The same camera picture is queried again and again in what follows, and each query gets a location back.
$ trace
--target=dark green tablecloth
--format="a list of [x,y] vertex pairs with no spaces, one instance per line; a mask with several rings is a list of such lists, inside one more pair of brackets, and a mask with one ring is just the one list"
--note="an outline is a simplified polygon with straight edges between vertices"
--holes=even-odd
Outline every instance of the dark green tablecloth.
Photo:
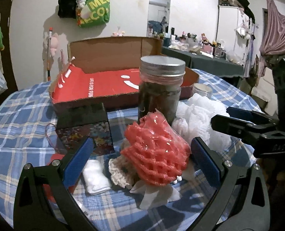
[[190,52],[162,48],[162,54],[175,57],[185,61],[186,66],[192,69],[199,69],[220,78],[243,77],[243,66],[226,61],[223,58],[210,58],[203,55],[194,55]]

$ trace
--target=red string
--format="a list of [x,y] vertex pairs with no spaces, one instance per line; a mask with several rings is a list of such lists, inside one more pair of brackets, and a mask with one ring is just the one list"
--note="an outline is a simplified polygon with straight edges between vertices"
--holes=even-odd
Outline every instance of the red string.
[[48,140],[48,143],[51,145],[51,147],[52,147],[53,149],[55,149],[55,145],[52,143],[50,137],[49,137],[48,134],[47,134],[47,127],[48,127],[48,125],[52,125],[52,126],[54,126],[55,128],[56,128],[56,125],[54,125],[54,124],[52,124],[52,123],[49,123],[49,124],[47,124],[47,125],[45,126],[45,136],[46,136],[46,138],[47,138],[47,140]]

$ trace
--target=red foam net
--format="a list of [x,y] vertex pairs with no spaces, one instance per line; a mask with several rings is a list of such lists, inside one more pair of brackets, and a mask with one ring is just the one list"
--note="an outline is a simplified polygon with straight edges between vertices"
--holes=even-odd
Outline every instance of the red foam net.
[[131,144],[121,151],[137,170],[140,179],[154,186],[165,186],[182,175],[190,146],[167,123],[159,111],[148,113],[124,132]]

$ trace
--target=table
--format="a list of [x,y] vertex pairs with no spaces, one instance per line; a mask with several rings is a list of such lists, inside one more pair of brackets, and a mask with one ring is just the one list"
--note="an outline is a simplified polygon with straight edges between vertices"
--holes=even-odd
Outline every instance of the table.
[[[250,96],[214,75],[195,71],[200,74],[200,83],[212,87],[213,99],[227,106],[260,111]],[[54,153],[45,138],[45,127],[57,122],[48,86],[46,82],[15,92],[0,107],[0,213],[11,225],[14,197],[24,164],[30,162],[33,166],[44,166]],[[105,165],[105,174],[109,178],[108,160],[118,155],[126,125],[137,120],[137,108],[109,112],[108,118],[116,153],[97,159]],[[51,126],[48,127],[48,135],[56,143],[56,134]],[[220,155],[238,166],[250,166],[255,161],[252,153],[251,146],[233,137],[231,147]],[[73,196],[91,212],[91,220],[99,230],[181,231],[197,218],[214,192],[200,170],[195,175],[194,182],[181,181],[174,185],[182,194],[179,201],[148,211],[137,208],[141,195],[130,194],[118,186],[100,195],[89,196],[85,193],[83,180],[80,180]],[[60,212],[54,211],[61,218]]]
[[203,55],[194,55],[190,52],[162,47],[162,54],[185,61],[186,66],[199,69],[220,78],[243,77],[243,66],[226,61],[223,58],[210,58]]

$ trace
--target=metal lid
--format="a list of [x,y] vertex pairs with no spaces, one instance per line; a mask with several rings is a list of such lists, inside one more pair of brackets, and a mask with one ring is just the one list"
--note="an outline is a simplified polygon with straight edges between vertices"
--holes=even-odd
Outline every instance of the metal lid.
[[195,83],[194,88],[200,91],[204,91],[206,93],[211,93],[213,91],[211,87],[202,83]]
[[183,76],[185,61],[160,55],[143,56],[141,57],[140,71],[156,76]]

